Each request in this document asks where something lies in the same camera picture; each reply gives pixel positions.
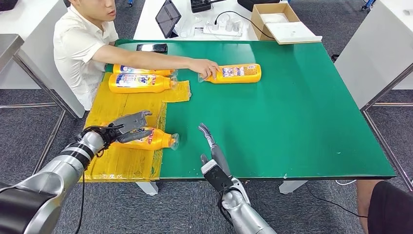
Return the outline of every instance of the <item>man's hand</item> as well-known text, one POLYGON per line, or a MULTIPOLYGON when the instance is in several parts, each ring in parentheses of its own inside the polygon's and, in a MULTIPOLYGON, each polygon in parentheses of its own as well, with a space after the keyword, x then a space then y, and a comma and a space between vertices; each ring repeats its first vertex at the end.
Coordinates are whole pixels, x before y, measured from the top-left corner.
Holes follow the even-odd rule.
POLYGON ((216 62, 212 62, 208 59, 189 59, 188 68, 196 73, 201 74, 202 78, 206 79, 212 75, 217 77, 217 71, 220 70, 216 62))

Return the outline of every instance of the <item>yellow plastic sheet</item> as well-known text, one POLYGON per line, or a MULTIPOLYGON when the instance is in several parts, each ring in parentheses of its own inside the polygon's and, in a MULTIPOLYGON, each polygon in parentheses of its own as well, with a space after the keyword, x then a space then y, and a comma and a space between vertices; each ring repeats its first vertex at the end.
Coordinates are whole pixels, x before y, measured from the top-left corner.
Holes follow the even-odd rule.
MULTIPOLYGON (((113 120, 141 110, 150 110, 148 126, 164 130, 166 102, 188 101, 189 81, 178 82, 173 90, 161 93, 115 94, 109 90, 106 73, 99 86, 85 127, 107 125, 113 120)), ((102 157, 94 157, 85 171, 85 182, 138 182, 159 179, 162 150, 145 151, 110 146, 102 157)))

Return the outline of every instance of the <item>floor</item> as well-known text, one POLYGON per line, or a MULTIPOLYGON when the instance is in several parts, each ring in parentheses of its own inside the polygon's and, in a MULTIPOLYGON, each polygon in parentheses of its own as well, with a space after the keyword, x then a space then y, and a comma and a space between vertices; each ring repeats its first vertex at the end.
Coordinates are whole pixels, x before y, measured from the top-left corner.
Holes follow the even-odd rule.
MULTIPOLYGON (((132 38, 143 0, 129 8, 117 0, 115 25, 122 38, 132 38)), ((338 54, 366 16, 359 12, 362 0, 292 0, 299 18, 317 35, 329 54, 338 54)), ((392 91, 386 100, 412 101, 412 91, 392 91)), ((39 90, 0 90, 2 104, 47 101, 39 90)), ((370 114, 409 175, 413 175, 412 108, 372 108, 370 114)), ((17 183, 31 175, 59 115, 55 107, 0 110, 0 178, 17 183)), ((85 118, 64 119, 48 154, 51 160, 82 130, 85 118)), ((400 178, 395 186, 407 190, 400 178)), ((250 181, 245 184, 252 206, 279 234, 362 234, 358 218, 317 196, 356 211, 355 185, 334 181, 311 181, 289 195, 278 192, 280 181, 250 181)), ((158 183, 160 194, 148 196, 134 183, 86 184, 82 234, 232 234, 232 228, 216 207, 217 194, 206 182, 158 183)), ((68 196, 54 233, 73 233, 80 213, 81 186, 68 196)))

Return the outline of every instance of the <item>tablet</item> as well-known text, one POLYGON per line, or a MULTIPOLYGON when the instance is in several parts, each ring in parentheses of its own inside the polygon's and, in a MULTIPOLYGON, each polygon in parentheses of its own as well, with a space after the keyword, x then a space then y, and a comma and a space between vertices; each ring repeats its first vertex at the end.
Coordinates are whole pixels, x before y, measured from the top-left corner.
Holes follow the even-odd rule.
POLYGON ((181 17, 181 14, 178 9, 176 9, 176 6, 172 3, 172 1, 166 0, 155 18, 165 38, 177 36, 173 33, 173 30, 181 17))

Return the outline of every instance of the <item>yellow detergent bottle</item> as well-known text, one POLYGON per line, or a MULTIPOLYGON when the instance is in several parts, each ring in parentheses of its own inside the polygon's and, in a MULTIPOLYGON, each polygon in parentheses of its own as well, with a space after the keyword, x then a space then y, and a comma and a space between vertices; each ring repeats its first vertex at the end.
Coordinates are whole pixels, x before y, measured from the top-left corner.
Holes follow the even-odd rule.
POLYGON ((171 89, 178 83, 176 77, 154 74, 112 74, 109 89, 117 94, 160 93, 171 89))
POLYGON ((259 64, 238 64, 220 66, 220 71, 217 72, 217 77, 209 76, 202 79, 199 75, 199 82, 209 81, 215 84, 230 84, 230 83, 255 83, 261 79, 261 66, 259 64))
POLYGON ((152 129, 152 133, 139 140, 133 140, 128 143, 114 142, 114 145, 139 150, 160 150, 162 148, 171 148, 176 150, 179 145, 179 134, 167 134, 162 130, 152 127, 144 127, 137 131, 152 129))
POLYGON ((146 70, 127 67, 120 64, 113 65, 113 73, 132 73, 132 74, 155 74, 164 77, 173 76, 175 70, 146 70))

